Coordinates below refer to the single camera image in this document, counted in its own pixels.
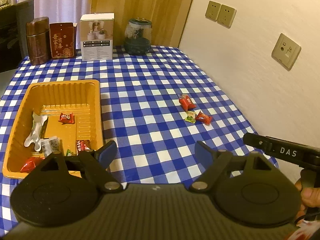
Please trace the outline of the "right hand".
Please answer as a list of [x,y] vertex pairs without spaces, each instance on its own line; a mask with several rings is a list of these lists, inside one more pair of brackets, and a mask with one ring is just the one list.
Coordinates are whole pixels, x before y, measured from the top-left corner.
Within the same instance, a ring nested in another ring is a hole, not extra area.
[[303,216],[308,208],[320,206],[319,188],[302,187],[301,179],[295,183],[296,188],[300,192],[302,204],[300,210],[296,215],[296,219]]

